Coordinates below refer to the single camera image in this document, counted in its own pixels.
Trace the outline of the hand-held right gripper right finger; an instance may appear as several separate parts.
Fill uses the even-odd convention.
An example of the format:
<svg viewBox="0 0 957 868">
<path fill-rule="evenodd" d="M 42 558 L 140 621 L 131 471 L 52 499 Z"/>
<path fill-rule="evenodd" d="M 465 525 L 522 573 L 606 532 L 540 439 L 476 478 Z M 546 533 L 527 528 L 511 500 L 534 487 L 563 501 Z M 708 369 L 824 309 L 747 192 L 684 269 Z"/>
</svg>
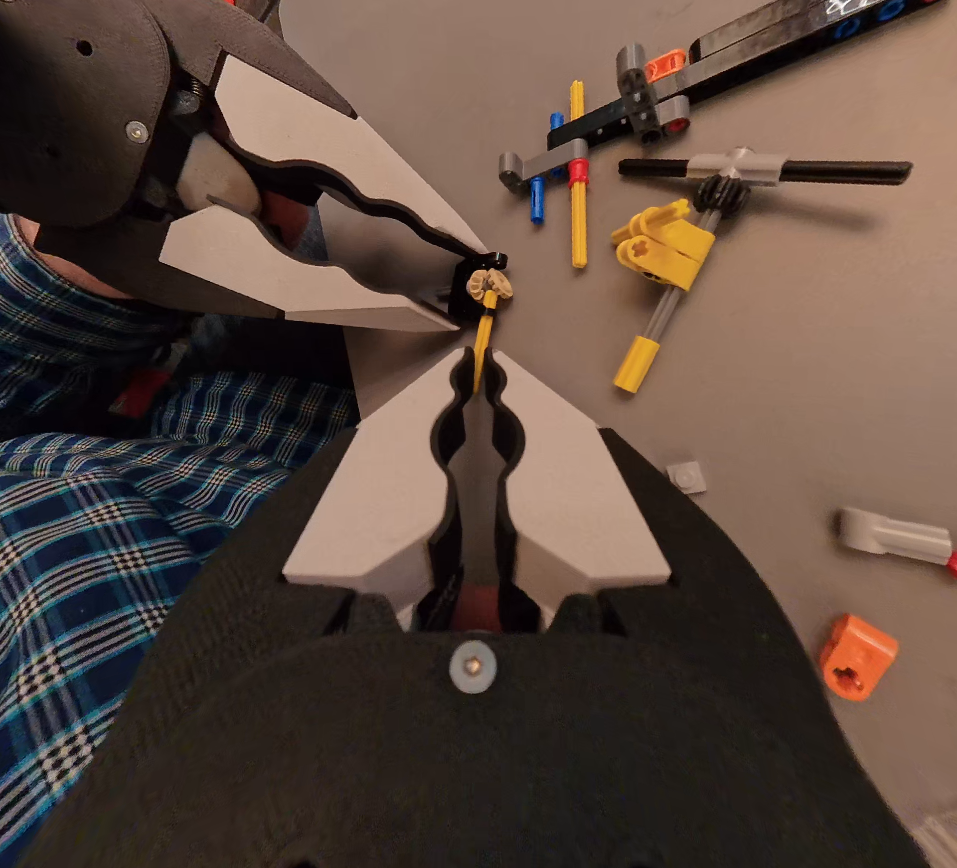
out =
<svg viewBox="0 0 957 868">
<path fill-rule="evenodd" d="M 503 625 L 550 625 L 573 595 L 659 586 L 672 569 L 600 428 L 499 350 L 485 356 Z"/>
</svg>

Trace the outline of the black lego chassis assembly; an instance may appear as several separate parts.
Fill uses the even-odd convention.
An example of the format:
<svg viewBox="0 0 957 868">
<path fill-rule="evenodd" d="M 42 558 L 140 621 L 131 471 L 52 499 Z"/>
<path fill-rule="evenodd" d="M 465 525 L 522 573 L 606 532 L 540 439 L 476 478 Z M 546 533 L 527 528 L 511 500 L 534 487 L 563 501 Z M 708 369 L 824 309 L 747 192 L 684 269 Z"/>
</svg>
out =
<svg viewBox="0 0 957 868">
<path fill-rule="evenodd" d="M 544 154 L 523 160 L 501 154 L 498 178 L 511 192 L 532 188 L 533 220 L 544 219 L 544 178 L 575 172 L 592 148 L 634 138 L 651 147 L 683 133 L 690 112 L 720 96 L 800 60 L 868 34 L 940 0 L 773 0 L 696 39 L 688 49 L 646 60 L 637 44 L 616 55 L 618 98 L 571 120 L 552 123 Z"/>
</svg>

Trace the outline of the black lego frame with gear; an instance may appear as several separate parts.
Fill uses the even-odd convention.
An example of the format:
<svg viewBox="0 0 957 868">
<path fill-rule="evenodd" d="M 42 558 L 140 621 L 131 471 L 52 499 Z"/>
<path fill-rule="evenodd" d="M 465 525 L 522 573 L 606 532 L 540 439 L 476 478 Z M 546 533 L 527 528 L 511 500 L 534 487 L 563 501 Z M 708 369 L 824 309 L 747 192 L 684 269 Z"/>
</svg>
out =
<svg viewBox="0 0 957 868">
<path fill-rule="evenodd" d="M 468 283 L 476 271 L 496 270 L 503 272 L 507 268 L 508 255 L 503 252 L 486 252 L 466 256 L 456 265 L 450 295 L 448 315 L 457 324 L 476 324 L 482 315 L 482 297 L 474 300 L 468 291 Z"/>
</svg>

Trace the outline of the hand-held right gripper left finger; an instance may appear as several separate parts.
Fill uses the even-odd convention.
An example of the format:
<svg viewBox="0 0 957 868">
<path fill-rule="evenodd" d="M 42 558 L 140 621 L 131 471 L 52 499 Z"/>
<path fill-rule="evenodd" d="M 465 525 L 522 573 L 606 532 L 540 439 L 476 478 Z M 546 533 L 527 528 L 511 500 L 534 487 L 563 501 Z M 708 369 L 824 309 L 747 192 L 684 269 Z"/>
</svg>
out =
<svg viewBox="0 0 957 868">
<path fill-rule="evenodd" d="M 449 464 L 465 440 L 475 356 L 454 350 L 362 420 L 286 561 L 293 585 L 385 597 L 400 625 L 455 588 L 462 519 Z"/>
</svg>

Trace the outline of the yellow lego axle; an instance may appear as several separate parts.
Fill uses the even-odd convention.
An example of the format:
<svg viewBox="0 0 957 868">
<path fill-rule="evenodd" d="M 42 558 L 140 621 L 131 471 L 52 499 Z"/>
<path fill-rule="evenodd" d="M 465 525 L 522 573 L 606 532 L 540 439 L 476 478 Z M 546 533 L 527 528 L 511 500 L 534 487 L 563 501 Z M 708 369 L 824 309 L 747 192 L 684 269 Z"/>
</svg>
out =
<svg viewBox="0 0 957 868">
<path fill-rule="evenodd" d="M 473 395 L 477 395 L 479 393 L 481 386 L 485 354 L 489 347 L 489 342 L 492 335 L 492 329 L 496 317 L 497 302 L 498 293 L 495 290 L 489 289 L 484 292 L 482 298 L 482 315 L 478 323 L 477 336 L 474 345 Z"/>
</svg>

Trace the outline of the person's plaid shirt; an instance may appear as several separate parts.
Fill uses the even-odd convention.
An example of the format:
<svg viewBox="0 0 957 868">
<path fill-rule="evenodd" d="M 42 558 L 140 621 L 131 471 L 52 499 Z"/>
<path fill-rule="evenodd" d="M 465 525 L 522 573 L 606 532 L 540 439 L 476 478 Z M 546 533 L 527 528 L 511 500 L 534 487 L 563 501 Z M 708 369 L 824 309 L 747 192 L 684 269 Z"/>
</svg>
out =
<svg viewBox="0 0 957 868">
<path fill-rule="evenodd" d="M 92 372 L 2 370 L 2 866 L 105 738 L 209 555 L 357 422 L 349 388 L 196 374 L 129 438 L 68 421 Z"/>
</svg>

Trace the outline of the orange lego connector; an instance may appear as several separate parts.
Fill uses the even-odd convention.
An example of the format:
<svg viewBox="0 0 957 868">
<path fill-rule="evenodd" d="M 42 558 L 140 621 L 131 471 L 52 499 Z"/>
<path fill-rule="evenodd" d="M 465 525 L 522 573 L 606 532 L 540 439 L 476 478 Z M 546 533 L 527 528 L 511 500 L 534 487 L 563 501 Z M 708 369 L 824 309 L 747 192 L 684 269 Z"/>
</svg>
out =
<svg viewBox="0 0 957 868">
<path fill-rule="evenodd" d="M 900 643 L 893 636 L 846 613 L 832 623 L 818 666 L 832 693 L 861 702 L 873 694 L 899 650 Z"/>
</svg>

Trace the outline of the black axle lego gear assembly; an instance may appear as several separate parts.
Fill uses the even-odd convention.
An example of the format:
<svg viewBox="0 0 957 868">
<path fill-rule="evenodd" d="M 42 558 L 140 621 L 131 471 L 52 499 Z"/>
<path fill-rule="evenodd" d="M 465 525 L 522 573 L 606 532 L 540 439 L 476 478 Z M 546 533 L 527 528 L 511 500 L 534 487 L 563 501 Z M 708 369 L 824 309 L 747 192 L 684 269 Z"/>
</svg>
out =
<svg viewBox="0 0 957 868">
<path fill-rule="evenodd" d="M 695 191 L 692 199 L 645 208 L 612 234 L 618 263 L 663 287 L 650 321 L 617 370 L 615 387 L 639 390 L 676 307 L 700 275 L 720 223 L 745 208 L 754 188 L 782 182 L 899 186 L 912 168 L 906 161 L 796 160 L 748 147 L 688 159 L 621 160 L 622 177 L 686 180 Z"/>
</svg>

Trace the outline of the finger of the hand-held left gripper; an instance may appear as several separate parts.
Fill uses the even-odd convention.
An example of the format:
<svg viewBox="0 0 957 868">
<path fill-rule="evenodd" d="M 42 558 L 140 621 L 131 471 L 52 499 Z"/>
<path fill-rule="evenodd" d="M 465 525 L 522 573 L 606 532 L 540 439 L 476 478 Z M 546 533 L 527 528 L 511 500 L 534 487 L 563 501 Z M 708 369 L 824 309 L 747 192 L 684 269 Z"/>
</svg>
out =
<svg viewBox="0 0 957 868">
<path fill-rule="evenodd" d="M 253 216 L 211 204 L 173 221 L 162 264 L 281 311 L 286 320 L 397 332 L 458 332 L 424 303 L 366 287 L 347 270 L 299 259 Z"/>
<path fill-rule="evenodd" d="M 233 55 L 214 89 L 234 145 L 277 166 L 316 168 L 369 215 L 405 223 L 460 256 L 485 252 L 463 218 L 365 120 L 349 117 Z"/>
</svg>

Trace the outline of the grey lego connector red pin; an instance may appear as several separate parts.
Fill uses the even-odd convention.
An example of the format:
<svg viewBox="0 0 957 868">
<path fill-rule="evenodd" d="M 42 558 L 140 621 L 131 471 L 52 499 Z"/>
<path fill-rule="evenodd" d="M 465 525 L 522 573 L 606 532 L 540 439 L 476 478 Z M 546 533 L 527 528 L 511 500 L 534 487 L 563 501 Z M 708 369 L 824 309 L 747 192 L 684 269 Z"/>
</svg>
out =
<svg viewBox="0 0 957 868">
<path fill-rule="evenodd" d="M 837 513 L 837 529 L 846 548 L 931 563 L 956 575 L 955 543 L 946 528 L 843 507 Z"/>
</svg>

